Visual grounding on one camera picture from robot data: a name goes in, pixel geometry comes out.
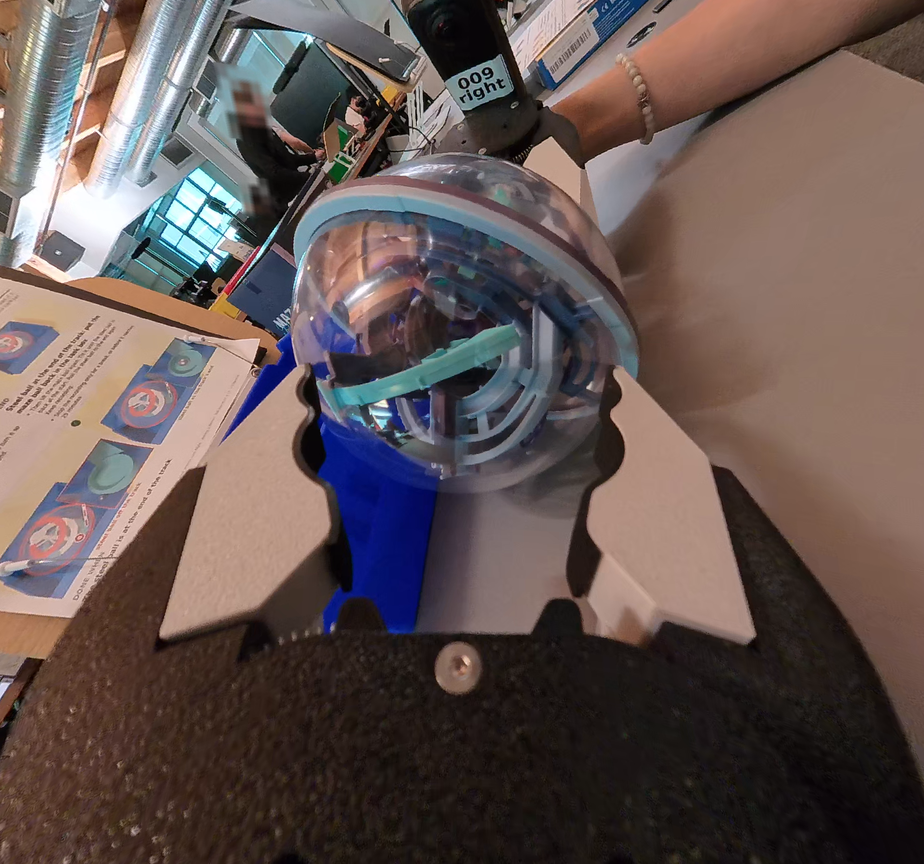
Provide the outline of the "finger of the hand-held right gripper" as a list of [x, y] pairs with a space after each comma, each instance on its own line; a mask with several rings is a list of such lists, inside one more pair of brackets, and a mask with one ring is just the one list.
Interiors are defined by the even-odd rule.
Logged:
[[622, 289], [624, 283], [614, 252], [600, 229], [587, 171], [553, 139], [546, 139], [531, 149], [526, 170], [543, 178], [551, 193], [551, 220], [544, 224]]

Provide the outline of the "clear plastic maze ball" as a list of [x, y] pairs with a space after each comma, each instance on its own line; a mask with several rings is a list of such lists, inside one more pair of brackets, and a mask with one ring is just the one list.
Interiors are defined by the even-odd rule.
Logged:
[[293, 237], [290, 336], [321, 427], [447, 492], [523, 483], [595, 429], [638, 330], [595, 221], [536, 172], [448, 153], [339, 184]]

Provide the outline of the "large black screen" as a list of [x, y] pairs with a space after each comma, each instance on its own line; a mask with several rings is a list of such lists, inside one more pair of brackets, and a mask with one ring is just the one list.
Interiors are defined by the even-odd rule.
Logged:
[[376, 90], [365, 73], [322, 41], [302, 41], [272, 86], [269, 111], [285, 131], [314, 145], [331, 118], [345, 119], [351, 96], [375, 97]]

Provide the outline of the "person's right hand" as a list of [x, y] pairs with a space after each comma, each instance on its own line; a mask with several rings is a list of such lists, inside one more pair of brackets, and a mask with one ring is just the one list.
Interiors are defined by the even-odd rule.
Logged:
[[607, 73], [551, 107], [577, 136], [580, 162], [632, 141], [652, 142], [655, 132], [648, 85], [635, 62], [620, 54]]

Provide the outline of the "instruction sheet on board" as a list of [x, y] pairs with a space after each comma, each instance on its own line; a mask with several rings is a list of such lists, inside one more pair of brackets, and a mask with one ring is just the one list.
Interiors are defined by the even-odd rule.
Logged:
[[[280, 358], [276, 348], [278, 340], [264, 329], [128, 281], [99, 277], [59, 281], [31, 268], [18, 270], [9, 267], [1, 268], [1, 279], [76, 297], [165, 325], [185, 327], [194, 334], [221, 339], [257, 339], [260, 342], [260, 350], [256, 354], [257, 368], [277, 362]], [[32, 659], [45, 659], [68, 622], [66, 618], [3, 612], [1, 651]]]

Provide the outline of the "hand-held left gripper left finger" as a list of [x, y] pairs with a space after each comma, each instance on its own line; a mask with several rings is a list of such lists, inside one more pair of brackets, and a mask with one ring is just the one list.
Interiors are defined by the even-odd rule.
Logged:
[[319, 393], [297, 365], [208, 456], [159, 637], [191, 639], [239, 624], [272, 642], [325, 630], [352, 587], [352, 555], [326, 451]]

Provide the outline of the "dark printed cardboard box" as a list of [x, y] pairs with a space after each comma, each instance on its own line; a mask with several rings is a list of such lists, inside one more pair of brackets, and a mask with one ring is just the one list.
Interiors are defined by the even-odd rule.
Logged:
[[290, 330], [295, 274], [290, 251], [277, 244], [260, 247], [228, 281], [211, 311], [283, 339]]

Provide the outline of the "blue white cardboard box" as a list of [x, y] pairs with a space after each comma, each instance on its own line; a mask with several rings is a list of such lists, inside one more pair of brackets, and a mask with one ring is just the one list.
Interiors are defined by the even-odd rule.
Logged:
[[544, 50], [527, 69], [554, 91], [649, 0], [596, 0], [593, 6]]

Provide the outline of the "printed instruction sheet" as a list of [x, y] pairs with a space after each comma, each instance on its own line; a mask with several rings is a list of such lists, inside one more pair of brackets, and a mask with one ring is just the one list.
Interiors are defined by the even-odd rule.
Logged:
[[2, 613], [69, 619], [251, 385], [258, 339], [2, 277]]

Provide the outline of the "wide silver ventilation duct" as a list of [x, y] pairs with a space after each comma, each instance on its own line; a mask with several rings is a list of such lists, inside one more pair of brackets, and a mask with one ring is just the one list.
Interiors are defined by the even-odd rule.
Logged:
[[2, 142], [2, 192], [12, 198], [36, 186], [61, 147], [102, 2], [22, 0]]

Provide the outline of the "blue plastic bin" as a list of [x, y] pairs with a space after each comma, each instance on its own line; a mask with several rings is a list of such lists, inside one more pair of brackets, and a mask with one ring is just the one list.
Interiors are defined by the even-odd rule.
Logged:
[[332, 632], [349, 597], [367, 597], [393, 633], [415, 630], [435, 509], [433, 488], [390, 478], [321, 422], [326, 459], [320, 477], [337, 496], [353, 558], [353, 588], [337, 592], [323, 614]]

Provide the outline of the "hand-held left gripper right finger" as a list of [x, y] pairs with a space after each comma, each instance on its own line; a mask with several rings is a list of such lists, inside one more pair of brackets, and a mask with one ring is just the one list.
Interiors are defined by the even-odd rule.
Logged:
[[670, 623], [746, 646], [756, 629], [710, 461], [624, 367], [614, 378], [603, 426], [623, 455], [589, 497], [596, 565], [569, 587], [596, 636], [642, 646]]

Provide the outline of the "narrow silver ventilation duct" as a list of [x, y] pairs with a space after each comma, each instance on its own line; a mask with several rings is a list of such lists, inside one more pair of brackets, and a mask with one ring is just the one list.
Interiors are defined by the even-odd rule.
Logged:
[[232, 0], [147, 0], [90, 172], [88, 195], [115, 195], [151, 177], [195, 73]]

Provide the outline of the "person's right forearm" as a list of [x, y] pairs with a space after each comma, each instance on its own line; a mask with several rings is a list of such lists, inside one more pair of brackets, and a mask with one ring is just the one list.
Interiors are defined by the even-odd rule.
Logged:
[[654, 130], [720, 108], [922, 13], [923, 0], [705, 0], [635, 58]]

